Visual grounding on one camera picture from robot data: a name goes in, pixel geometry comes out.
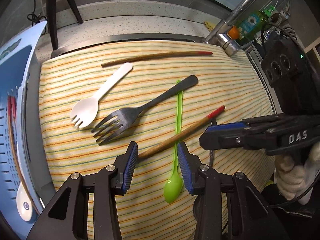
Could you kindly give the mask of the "white gloved right hand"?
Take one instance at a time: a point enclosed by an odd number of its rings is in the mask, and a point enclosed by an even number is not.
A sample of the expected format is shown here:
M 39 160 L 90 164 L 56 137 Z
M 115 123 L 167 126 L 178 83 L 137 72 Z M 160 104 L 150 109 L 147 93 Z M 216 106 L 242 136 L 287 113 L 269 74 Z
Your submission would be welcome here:
M 276 184 L 280 193 L 287 199 L 299 197 L 319 174 L 319 142 L 310 150 L 305 164 L 295 164 L 290 155 L 275 158 Z

